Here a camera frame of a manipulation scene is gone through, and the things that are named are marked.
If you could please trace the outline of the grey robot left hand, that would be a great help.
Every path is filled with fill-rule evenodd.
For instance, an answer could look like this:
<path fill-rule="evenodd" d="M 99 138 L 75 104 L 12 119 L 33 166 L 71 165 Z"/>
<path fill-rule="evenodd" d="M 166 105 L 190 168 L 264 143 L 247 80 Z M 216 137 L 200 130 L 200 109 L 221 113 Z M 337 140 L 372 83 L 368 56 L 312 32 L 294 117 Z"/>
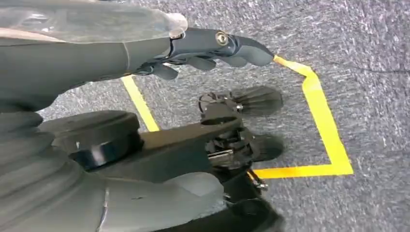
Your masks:
<path fill-rule="evenodd" d="M 266 86 L 200 97 L 198 123 L 139 133 L 104 110 L 51 121 L 64 92 L 172 65 L 269 64 L 261 43 L 190 28 L 184 16 L 103 0 L 0 3 L 0 229 L 3 232 L 279 232 L 282 217 L 251 170 L 262 137 L 243 124 L 281 95 Z"/>

